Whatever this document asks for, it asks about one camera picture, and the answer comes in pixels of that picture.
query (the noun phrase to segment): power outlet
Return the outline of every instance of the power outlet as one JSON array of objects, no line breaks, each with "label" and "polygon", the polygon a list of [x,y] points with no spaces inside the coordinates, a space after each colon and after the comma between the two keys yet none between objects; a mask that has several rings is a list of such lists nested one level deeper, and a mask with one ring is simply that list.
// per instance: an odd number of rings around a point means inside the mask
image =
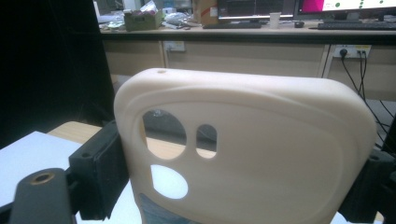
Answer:
[{"label": "power outlet", "polygon": [[170,51],[186,51],[184,41],[163,41],[163,48]]},{"label": "power outlet", "polygon": [[341,58],[341,49],[347,50],[346,58],[364,58],[364,54],[362,53],[365,51],[366,57],[369,57],[371,45],[336,45],[332,56],[334,58]]}]

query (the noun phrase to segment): black cable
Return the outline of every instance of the black cable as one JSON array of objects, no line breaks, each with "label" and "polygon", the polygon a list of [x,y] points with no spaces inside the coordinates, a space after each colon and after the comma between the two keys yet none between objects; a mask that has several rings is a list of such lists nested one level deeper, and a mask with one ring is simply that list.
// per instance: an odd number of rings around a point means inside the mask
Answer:
[{"label": "black cable", "polygon": [[377,124],[382,124],[382,125],[384,125],[385,127],[390,127],[390,125],[388,125],[388,124],[385,124],[385,123],[378,123],[377,121],[375,122],[375,123],[377,123]]},{"label": "black cable", "polygon": [[[381,127],[381,129],[384,131],[384,133],[385,133],[387,136],[389,136],[388,131],[384,128],[384,125],[381,123],[381,121],[379,120],[378,116],[375,114],[375,112],[373,111],[373,109],[367,104],[366,99],[362,97],[360,90],[356,87],[355,81],[353,80],[352,76],[349,74],[349,71],[347,70],[347,67],[346,67],[345,62],[344,62],[345,57],[347,56],[347,50],[346,50],[346,49],[341,49],[341,50],[340,50],[340,54],[341,54],[341,62],[342,62],[342,64],[343,64],[343,66],[344,66],[344,68],[345,68],[345,70],[346,70],[346,73],[348,74],[349,79],[351,80],[351,82],[352,82],[352,84],[353,84],[353,87],[355,88],[357,94],[361,97],[361,99],[363,100],[363,102],[366,104],[366,106],[367,106],[367,107],[370,109],[370,111],[372,112],[373,116],[375,117],[376,123],[378,123],[378,125]],[[363,79],[364,79],[365,72],[366,72],[366,67],[367,67],[367,57],[365,57],[365,67],[364,67],[363,72],[361,73],[361,78],[362,78],[361,83],[363,83]],[[377,132],[377,134],[378,134],[379,138],[381,139],[381,141],[383,142],[383,144],[386,144],[385,141],[384,141],[384,139],[380,136],[379,132]]]},{"label": "black cable", "polygon": [[379,101],[381,103],[382,106],[384,106],[385,110],[388,111],[388,113],[390,114],[391,117],[395,118],[394,115],[392,115],[392,113],[390,113],[390,111],[388,110],[388,108],[384,105],[384,103],[380,100]]},{"label": "black cable", "polygon": [[344,59],[345,59],[345,57],[341,58],[341,62],[343,64],[343,66],[344,66],[344,69],[346,70],[346,73],[349,76],[349,79],[352,81],[352,84],[353,84],[353,87],[355,88],[355,91],[361,97],[361,93],[359,92],[358,87],[356,87],[355,81],[353,80],[352,76],[349,74],[349,71],[347,70],[346,64],[344,63]]},{"label": "black cable", "polygon": [[361,59],[361,85],[359,86],[359,92],[361,92],[363,100],[366,100],[366,94],[364,91],[364,77],[366,75],[366,67],[367,67],[367,57],[366,57],[366,51],[363,51],[364,54],[364,70],[362,70],[362,57],[361,57],[361,51],[358,51],[359,57]]}]

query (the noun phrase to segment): monitor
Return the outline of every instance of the monitor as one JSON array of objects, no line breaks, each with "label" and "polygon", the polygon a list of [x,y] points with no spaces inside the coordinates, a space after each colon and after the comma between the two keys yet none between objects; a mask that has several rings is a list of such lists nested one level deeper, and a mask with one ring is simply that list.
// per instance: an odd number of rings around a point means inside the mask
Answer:
[{"label": "monitor", "polygon": [[299,14],[332,13],[344,20],[349,12],[396,10],[396,0],[300,0]]},{"label": "monitor", "polygon": [[295,0],[218,0],[220,21],[259,21],[281,12],[281,18],[292,18]]}]

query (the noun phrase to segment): circular hole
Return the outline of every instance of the circular hole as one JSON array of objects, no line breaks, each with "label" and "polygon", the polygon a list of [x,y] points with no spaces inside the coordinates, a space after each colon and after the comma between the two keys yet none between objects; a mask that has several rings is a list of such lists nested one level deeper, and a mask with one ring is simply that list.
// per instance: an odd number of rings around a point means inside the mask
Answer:
[{"label": "circular hole", "polygon": [[171,113],[153,109],[143,116],[148,150],[161,159],[179,156],[187,143],[186,131]]},{"label": "circular hole", "polygon": [[49,182],[55,175],[53,173],[44,173],[37,175],[31,181],[32,185],[40,185]]}]

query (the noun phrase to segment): small hole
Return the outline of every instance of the small hole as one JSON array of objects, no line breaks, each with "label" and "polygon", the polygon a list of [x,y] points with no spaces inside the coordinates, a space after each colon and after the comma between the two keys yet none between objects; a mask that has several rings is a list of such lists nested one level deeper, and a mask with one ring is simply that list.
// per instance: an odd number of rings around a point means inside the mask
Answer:
[{"label": "small hole", "polygon": [[370,156],[370,159],[374,160],[374,161],[378,161],[379,158],[377,156]]},{"label": "small hole", "polygon": [[35,181],[41,182],[41,181],[44,181],[44,180],[46,180],[48,178],[50,178],[50,175],[49,174],[44,174],[44,175],[40,175],[40,176],[36,177]]},{"label": "small hole", "polygon": [[83,158],[87,158],[87,157],[90,157],[91,156],[91,154],[90,153],[88,153],[88,152],[84,152],[84,153],[82,153],[82,155],[81,155]]},{"label": "small hole", "polygon": [[213,158],[217,153],[218,132],[209,125],[201,125],[197,130],[197,153],[207,159]]},{"label": "small hole", "polygon": [[37,175],[33,178],[33,180],[30,182],[32,185],[40,185],[49,182],[53,177],[55,177],[55,174],[53,173],[44,173]]}]

